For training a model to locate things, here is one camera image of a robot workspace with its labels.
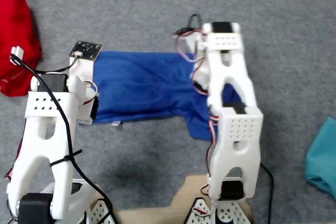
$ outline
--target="cable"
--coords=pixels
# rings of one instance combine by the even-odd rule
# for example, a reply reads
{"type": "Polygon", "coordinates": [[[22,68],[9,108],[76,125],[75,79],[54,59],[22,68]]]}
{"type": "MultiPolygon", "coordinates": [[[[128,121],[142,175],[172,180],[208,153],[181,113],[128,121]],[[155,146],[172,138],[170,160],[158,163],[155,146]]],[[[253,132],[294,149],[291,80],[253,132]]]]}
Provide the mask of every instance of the cable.
{"type": "Polygon", "coordinates": [[[34,70],[36,73],[40,73],[40,74],[46,74],[46,73],[50,73],[50,72],[64,72],[65,70],[68,70],[70,69],[78,60],[78,56],[76,56],[73,60],[73,62],[67,66],[67,67],[64,67],[64,68],[60,68],[60,69],[56,69],[56,70],[51,70],[51,71],[42,71],[42,70],[34,70]]]}
{"type": "Polygon", "coordinates": [[[194,213],[194,215],[198,216],[198,217],[202,217],[202,218],[206,218],[209,217],[210,215],[212,215],[214,212],[216,211],[216,207],[214,205],[211,206],[211,210],[210,212],[205,212],[201,209],[198,209],[196,207],[193,207],[192,212],[194,213]]]}
{"type": "Polygon", "coordinates": [[[88,84],[91,84],[92,86],[94,86],[94,88],[95,88],[95,93],[94,93],[94,95],[92,96],[92,98],[90,98],[89,100],[87,100],[87,101],[85,101],[84,103],[83,103],[83,105],[85,105],[85,104],[88,104],[88,103],[90,103],[91,101],[93,101],[94,99],[95,99],[95,97],[96,97],[96,95],[98,94],[98,87],[97,87],[97,85],[93,82],[93,81],[83,81],[83,83],[88,83],[88,84]]]}
{"type": "Polygon", "coordinates": [[[182,48],[180,47],[179,45],[179,38],[180,37],[185,37],[185,36],[188,36],[190,34],[193,34],[195,32],[199,32],[201,33],[202,30],[200,29],[193,29],[192,31],[187,31],[187,32],[184,32],[182,34],[179,34],[177,37],[176,37],[176,40],[175,40],[175,46],[176,46],[176,51],[182,56],[183,59],[185,59],[187,62],[190,62],[190,63],[194,63],[194,62],[197,62],[199,60],[202,60],[204,58],[204,56],[198,58],[198,59],[191,59],[189,58],[188,55],[185,54],[185,52],[182,50],[182,48]]]}
{"type": "Polygon", "coordinates": [[[260,163],[260,166],[265,170],[270,178],[270,189],[269,189],[269,199],[268,199],[268,218],[267,224],[271,224],[272,218],[272,202],[273,202],[273,193],[274,193],[274,177],[272,172],[263,164],[260,163]]]}
{"type": "Polygon", "coordinates": [[[56,97],[54,96],[54,94],[52,93],[52,91],[50,90],[49,86],[44,82],[44,80],[41,78],[41,76],[38,75],[38,73],[33,70],[32,68],[30,68],[28,65],[26,65],[20,58],[18,58],[15,54],[11,54],[10,55],[11,60],[16,63],[17,65],[20,65],[21,67],[27,69],[29,72],[31,72],[36,79],[40,82],[40,84],[44,87],[44,89],[47,91],[48,95],[50,96],[50,98],[52,99],[52,101],[54,102],[57,110],[59,111],[62,119],[64,120],[64,124],[66,127],[66,133],[67,133],[67,140],[68,140],[68,148],[69,148],[69,155],[67,156],[67,160],[71,161],[73,167],[76,169],[76,171],[79,173],[79,175],[93,188],[95,189],[106,201],[106,205],[109,209],[109,211],[107,212],[107,214],[100,220],[98,221],[96,224],[102,224],[104,222],[104,220],[108,217],[108,215],[110,213],[113,213],[113,205],[112,202],[110,201],[110,199],[107,197],[107,195],[98,187],[96,186],[85,174],[84,172],[79,168],[79,166],[77,165],[74,156],[74,151],[72,148],[72,140],[71,140],[71,131],[70,131],[70,126],[69,126],[69,121],[67,119],[67,117],[64,114],[64,111],[61,107],[61,105],[59,104],[59,102],[57,101],[56,97]]]}
{"type": "Polygon", "coordinates": [[[200,192],[201,192],[201,194],[203,194],[204,196],[209,196],[208,193],[203,192],[203,190],[204,190],[205,188],[207,188],[207,187],[209,187],[209,184],[205,184],[204,186],[202,186],[202,187],[200,188],[200,192]]]}
{"type": "Polygon", "coordinates": [[[202,29],[202,18],[200,16],[200,14],[198,13],[194,13],[193,15],[190,16],[189,20],[188,20],[188,25],[187,25],[187,28],[191,28],[191,23],[193,21],[193,18],[196,17],[197,18],[197,21],[198,21],[198,28],[199,29],[202,29]]]}
{"type": "Polygon", "coordinates": [[[213,127],[213,125],[212,125],[212,121],[210,121],[210,120],[208,121],[208,126],[209,126],[209,128],[210,128],[210,133],[211,133],[211,143],[210,143],[208,149],[206,150],[206,156],[205,156],[205,159],[206,159],[206,168],[207,168],[207,170],[208,170],[209,177],[211,177],[211,174],[210,174],[210,167],[209,167],[209,153],[210,153],[212,147],[213,147],[214,144],[215,144],[215,138],[216,138],[216,136],[215,136],[215,130],[214,130],[214,127],[213,127]]]}

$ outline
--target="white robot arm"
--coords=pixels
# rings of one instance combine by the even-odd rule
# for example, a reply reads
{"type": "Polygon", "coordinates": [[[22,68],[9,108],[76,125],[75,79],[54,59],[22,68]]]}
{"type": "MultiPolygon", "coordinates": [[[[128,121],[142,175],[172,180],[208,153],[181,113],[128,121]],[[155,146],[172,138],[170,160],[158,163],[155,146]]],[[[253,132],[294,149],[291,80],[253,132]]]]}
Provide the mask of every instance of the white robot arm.
{"type": "Polygon", "coordinates": [[[263,114],[257,108],[253,84],[247,74],[240,26],[229,22],[208,23],[202,30],[181,38],[196,56],[193,82],[207,90],[211,118],[218,118],[217,142],[209,166],[208,195],[215,204],[251,198],[260,165],[263,114]],[[234,87],[242,103],[223,103],[222,91],[226,83],[234,87]],[[235,167],[241,169],[241,177],[229,177],[235,167]]]}
{"type": "MultiPolygon", "coordinates": [[[[25,65],[19,47],[12,49],[10,58],[13,64],[25,65]]],[[[19,224],[75,224],[84,219],[83,223],[92,223],[90,206],[96,200],[96,191],[103,196],[104,193],[83,175],[74,160],[81,151],[75,152],[72,146],[77,121],[91,123],[97,112],[98,90],[92,82],[93,62],[94,59],[76,51],[70,57],[73,67],[70,76],[44,71],[40,71],[43,74],[39,76],[34,70],[22,144],[14,167],[7,174],[10,180],[8,207],[12,219],[19,224]],[[51,137],[47,137],[49,125],[55,128],[51,137]],[[55,182],[40,193],[30,193],[30,182],[44,159],[50,163],[55,182]],[[73,179],[74,168],[83,179],[73,179]]],[[[115,223],[111,216],[108,221],[115,223]]],[[[94,223],[104,223],[104,220],[96,221],[95,218],[94,223]]]]}

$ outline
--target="gray carpet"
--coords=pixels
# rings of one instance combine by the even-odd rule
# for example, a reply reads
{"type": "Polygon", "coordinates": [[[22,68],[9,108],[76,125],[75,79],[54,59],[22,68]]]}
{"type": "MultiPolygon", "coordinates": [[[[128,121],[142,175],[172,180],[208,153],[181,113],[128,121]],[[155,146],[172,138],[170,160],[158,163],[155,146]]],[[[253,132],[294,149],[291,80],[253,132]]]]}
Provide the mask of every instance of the gray carpet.
{"type": "MultiPolygon", "coordinates": [[[[262,161],[275,175],[273,223],[336,220],[335,200],[307,184],[305,154],[327,116],[336,117],[334,0],[27,0],[44,59],[39,69],[64,66],[74,43],[103,49],[174,51],[171,33],[198,12],[206,22],[241,24],[246,61],[265,114],[262,161]]],[[[0,97],[0,174],[10,168],[24,125],[26,98],[0,97]]],[[[183,118],[78,126],[77,160],[117,209],[166,206],[187,174],[205,173],[208,143],[189,137],[183,118]]],[[[47,163],[33,190],[52,180],[47,163]]],[[[266,223],[269,179],[260,171],[251,201],[266,223]]],[[[0,181],[1,223],[6,181],[0,181]]]]}

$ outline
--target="blue towel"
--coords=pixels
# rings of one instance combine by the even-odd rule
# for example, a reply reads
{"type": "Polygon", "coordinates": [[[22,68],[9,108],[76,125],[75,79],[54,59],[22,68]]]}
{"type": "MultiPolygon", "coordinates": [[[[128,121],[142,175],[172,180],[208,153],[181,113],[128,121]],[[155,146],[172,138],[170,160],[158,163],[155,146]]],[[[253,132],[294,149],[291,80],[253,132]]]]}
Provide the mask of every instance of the blue towel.
{"type": "Polygon", "coordinates": [[[336,198],[336,121],[327,118],[307,153],[306,178],[336,198]]]}
{"type": "MultiPolygon", "coordinates": [[[[181,115],[191,137],[209,141],[206,96],[194,90],[192,71],[176,53],[102,51],[94,63],[100,94],[95,123],[181,115]]],[[[240,101],[228,84],[223,99],[240,101]]]]}

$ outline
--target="red and white wire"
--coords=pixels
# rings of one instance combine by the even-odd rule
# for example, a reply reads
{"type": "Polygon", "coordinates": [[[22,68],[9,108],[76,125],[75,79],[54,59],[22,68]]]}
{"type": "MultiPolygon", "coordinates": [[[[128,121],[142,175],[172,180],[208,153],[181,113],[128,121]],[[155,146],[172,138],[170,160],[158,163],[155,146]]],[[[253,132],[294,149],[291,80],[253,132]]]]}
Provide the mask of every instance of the red and white wire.
{"type": "Polygon", "coordinates": [[[201,30],[201,29],[194,29],[194,30],[192,30],[192,31],[187,31],[187,32],[185,32],[185,33],[183,33],[183,34],[178,35],[177,38],[176,38],[176,40],[175,40],[176,51],[182,56],[183,59],[185,59],[187,62],[190,62],[190,63],[195,63],[195,62],[197,62],[197,61],[199,61],[199,60],[202,60],[202,59],[204,58],[204,56],[203,56],[203,57],[200,57],[200,58],[198,58],[198,59],[191,59],[191,58],[189,58],[189,56],[188,56],[188,55],[182,50],[182,48],[180,47],[180,44],[179,44],[179,38],[180,38],[180,37],[188,36],[188,35],[190,35],[190,34],[193,34],[194,32],[199,32],[199,33],[201,33],[202,30],[201,30]]]}
{"type": "MultiPolygon", "coordinates": [[[[191,81],[192,81],[192,83],[194,84],[194,77],[195,77],[195,74],[196,74],[196,71],[198,70],[198,69],[200,69],[200,67],[202,66],[202,64],[203,64],[203,62],[204,62],[204,57],[203,58],[201,58],[201,62],[199,63],[199,65],[197,66],[197,68],[195,68],[195,70],[193,71],[193,73],[191,74],[191,81]]],[[[199,94],[201,94],[201,95],[208,95],[208,93],[206,92],[206,91],[203,91],[203,90],[200,90],[199,88],[197,88],[195,85],[193,85],[194,86],[194,89],[196,90],[196,92],[197,93],[199,93],[199,94]]]]}
{"type": "Polygon", "coordinates": [[[98,87],[97,87],[97,85],[93,82],[93,81],[83,81],[83,83],[88,83],[88,84],[91,84],[92,86],[94,86],[94,88],[95,88],[95,93],[94,93],[94,95],[89,99],[89,100],[87,100],[87,101],[85,101],[84,103],[83,103],[83,105],[85,105],[85,104],[88,104],[88,103],[90,103],[90,102],[92,102],[94,99],[95,99],[95,97],[97,96],[97,94],[98,94],[98,87]]]}
{"type": "Polygon", "coordinates": [[[201,209],[198,209],[197,207],[193,207],[193,209],[192,209],[194,215],[202,217],[202,218],[209,217],[210,215],[212,215],[215,212],[215,210],[216,210],[216,207],[214,207],[214,206],[211,207],[210,212],[205,212],[201,209]]]}
{"type": "Polygon", "coordinates": [[[212,148],[215,145],[216,135],[215,135],[215,129],[214,129],[214,126],[213,126],[213,122],[211,120],[208,121],[208,126],[209,126],[210,133],[211,133],[211,143],[210,143],[210,146],[208,147],[208,149],[206,150],[205,159],[206,159],[206,168],[208,170],[209,177],[211,177],[210,166],[209,166],[209,154],[210,154],[210,152],[212,151],[212,148]]]}
{"type": "Polygon", "coordinates": [[[204,196],[209,196],[209,194],[206,192],[203,192],[203,190],[205,189],[205,188],[208,188],[209,187],[209,184],[205,184],[204,186],[202,186],[201,188],[200,188],[200,192],[201,192],[201,194],[203,194],[204,196]]]}

